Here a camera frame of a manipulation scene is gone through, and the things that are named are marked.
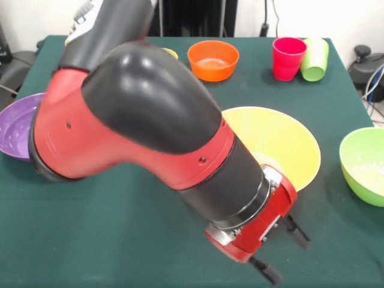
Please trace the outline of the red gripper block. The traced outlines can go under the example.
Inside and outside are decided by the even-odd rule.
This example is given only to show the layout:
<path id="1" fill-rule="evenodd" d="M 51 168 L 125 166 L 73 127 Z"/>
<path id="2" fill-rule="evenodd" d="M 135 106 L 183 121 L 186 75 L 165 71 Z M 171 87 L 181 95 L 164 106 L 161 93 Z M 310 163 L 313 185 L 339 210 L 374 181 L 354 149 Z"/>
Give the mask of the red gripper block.
<path id="1" fill-rule="evenodd" d="M 283 175 L 280 186 L 269 197 L 266 205 L 250 222 L 230 233 L 221 232 L 209 225 L 205 235 L 209 241 L 230 259 L 238 263 L 250 264 L 258 270 L 272 285 L 280 284 L 282 276 L 268 263 L 252 257 L 262 246 L 262 239 L 268 234 L 273 225 L 286 216 L 297 200 L 298 195 L 291 182 Z M 309 237 L 296 224 L 291 215 L 284 218 L 288 233 L 302 248 L 307 249 Z"/>

